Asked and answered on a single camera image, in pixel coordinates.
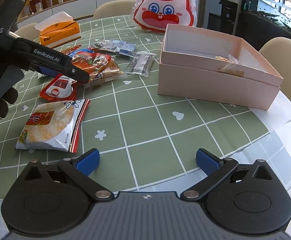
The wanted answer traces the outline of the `red sauce snack packet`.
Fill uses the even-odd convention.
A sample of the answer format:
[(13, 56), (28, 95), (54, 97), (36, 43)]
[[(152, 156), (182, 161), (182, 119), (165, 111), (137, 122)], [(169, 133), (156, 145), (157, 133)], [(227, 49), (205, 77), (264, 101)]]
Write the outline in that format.
[(41, 90), (39, 96), (49, 102), (75, 100), (77, 97), (76, 86), (75, 80), (58, 74)]

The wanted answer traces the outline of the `red chips snack bag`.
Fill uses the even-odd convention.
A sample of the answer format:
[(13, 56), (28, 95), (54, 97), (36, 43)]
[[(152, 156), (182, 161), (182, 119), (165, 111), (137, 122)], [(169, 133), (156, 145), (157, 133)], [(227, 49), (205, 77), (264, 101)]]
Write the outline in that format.
[(61, 51), (61, 53), (72, 58), (72, 64), (90, 76), (89, 81), (94, 80), (111, 61), (111, 55), (97, 53), (92, 49), (79, 49), (81, 45), (74, 46)]

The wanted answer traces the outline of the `green checkered tablecloth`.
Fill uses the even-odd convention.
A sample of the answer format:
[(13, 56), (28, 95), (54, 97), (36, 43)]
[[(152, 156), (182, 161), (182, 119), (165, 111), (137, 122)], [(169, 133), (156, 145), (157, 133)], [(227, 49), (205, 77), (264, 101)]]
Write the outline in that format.
[[(260, 144), (268, 129), (248, 108), (159, 95), (159, 61), (148, 77), (128, 75), (96, 87), (79, 87), (90, 99), (78, 141), (78, 154), (100, 151), (91, 177), (111, 191), (182, 191), (202, 179), (195, 154), (205, 148), (241, 163), (268, 159)], [(49, 82), (27, 72), (18, 82), (17, 102), (0, 124), (0, 200), (32, 159), (55, 163), (67, 156), (54, 150), (16, 150), (32, 111), (44, 102), (39, 92)]]

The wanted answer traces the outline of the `blue clear snack packet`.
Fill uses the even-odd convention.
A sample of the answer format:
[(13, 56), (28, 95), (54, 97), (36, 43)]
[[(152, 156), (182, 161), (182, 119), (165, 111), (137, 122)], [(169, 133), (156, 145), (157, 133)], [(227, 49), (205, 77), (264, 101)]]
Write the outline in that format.
[(136, 46), (136, 44), (128, 43), (122, 40), (99, 40), (92, 44), (91, 49), (98, 49), (129, 57), (134, 57)]

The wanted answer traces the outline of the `clear bread packet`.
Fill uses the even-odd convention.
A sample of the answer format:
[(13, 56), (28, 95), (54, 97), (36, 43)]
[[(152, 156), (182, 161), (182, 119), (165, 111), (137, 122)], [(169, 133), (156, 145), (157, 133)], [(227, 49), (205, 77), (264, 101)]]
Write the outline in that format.
[(126, 74), (120, 70), (114, 59), (111, 59), (105, 68), (91, 82), (85, 84), (84, 87), (94, 87), (124, 77), (126, 77)]

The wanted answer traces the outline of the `beige chair right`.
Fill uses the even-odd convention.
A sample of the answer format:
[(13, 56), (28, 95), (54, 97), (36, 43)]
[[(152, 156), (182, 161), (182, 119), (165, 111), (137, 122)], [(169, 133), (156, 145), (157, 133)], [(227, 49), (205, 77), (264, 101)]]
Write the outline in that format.
[(291, 101), (291, 39), (275, 37), (266, 42), (259, 53), (282, 76), (281, 91)]

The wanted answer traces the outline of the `red white rabbit pillow bag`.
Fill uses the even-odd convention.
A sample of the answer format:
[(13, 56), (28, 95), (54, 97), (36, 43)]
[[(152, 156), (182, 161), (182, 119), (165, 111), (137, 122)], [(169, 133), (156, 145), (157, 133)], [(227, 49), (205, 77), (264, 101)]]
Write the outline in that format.
[(164, 33), (168, 24), (195, 26), (196, 0), (136, 0), (131, 19), (137, 27), (155, 33)]

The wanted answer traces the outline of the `orange tissue box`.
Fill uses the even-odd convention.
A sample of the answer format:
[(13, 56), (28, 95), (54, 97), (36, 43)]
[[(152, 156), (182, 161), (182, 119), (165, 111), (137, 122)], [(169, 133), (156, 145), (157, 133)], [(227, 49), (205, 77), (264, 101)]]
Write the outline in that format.
[(34, 26), (43, 46), (56, 48), (81, 38), (80, 26), (65, 11), (58, 12)]

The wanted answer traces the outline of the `pink cardboard box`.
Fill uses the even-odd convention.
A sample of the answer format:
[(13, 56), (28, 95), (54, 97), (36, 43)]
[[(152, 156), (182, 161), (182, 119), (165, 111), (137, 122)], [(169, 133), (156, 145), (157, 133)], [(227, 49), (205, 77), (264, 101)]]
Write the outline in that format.
[(184, 25), (166, 28), (160, 95), (268, 110), (282, 82), (273, 66), (242, 38)]

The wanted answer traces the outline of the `small clear grey snack packet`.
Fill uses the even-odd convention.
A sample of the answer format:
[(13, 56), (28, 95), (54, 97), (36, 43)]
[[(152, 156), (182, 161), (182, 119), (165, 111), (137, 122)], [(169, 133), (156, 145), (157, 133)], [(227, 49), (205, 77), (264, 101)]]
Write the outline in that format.
[(149, 77), (150, 68), (155, 56), (156, 54), (147, 51), (138, 52), (123, 70), (123, 73)]

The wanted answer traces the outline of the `rice cracker snack packet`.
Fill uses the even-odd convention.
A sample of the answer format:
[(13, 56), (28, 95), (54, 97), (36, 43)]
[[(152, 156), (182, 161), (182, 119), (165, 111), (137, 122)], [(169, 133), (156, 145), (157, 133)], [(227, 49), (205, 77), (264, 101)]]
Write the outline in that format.
[(18, 150), (58, 150), (76, 153), (80, 125), (89, 99), (44, 103), (28, 118), (18, 138)]

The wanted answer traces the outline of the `beige chair far left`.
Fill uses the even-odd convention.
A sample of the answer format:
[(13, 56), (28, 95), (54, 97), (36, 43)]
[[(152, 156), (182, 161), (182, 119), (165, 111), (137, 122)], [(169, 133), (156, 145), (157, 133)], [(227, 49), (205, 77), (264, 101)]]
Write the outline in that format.
[(39, 37), (40, 31), (35, 28), (37, 23), (30, 23), (17, 29), (14, 33), (22, 38), (34, 41)]

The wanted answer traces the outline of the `beige chair behind table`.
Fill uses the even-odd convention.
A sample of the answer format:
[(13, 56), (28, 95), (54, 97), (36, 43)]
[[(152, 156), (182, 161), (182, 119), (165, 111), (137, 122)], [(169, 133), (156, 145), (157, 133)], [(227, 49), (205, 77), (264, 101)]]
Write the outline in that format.
[(107, 18), (120, 15), (130, 15), (136, 0), (110, 1), (97, 7), (93, 19)]

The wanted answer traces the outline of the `black fish tank cabinet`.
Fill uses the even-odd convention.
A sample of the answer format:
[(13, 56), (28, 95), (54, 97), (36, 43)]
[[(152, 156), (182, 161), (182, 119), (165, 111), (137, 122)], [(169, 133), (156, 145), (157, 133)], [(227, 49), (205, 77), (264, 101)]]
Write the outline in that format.
[(220, 0), (221, 14), (209, 13), (207, 28), (234, 34), (256, 50), (275, 37), (291, 39), (291, 20), (265, 0), (242, 0), (241, 5)]

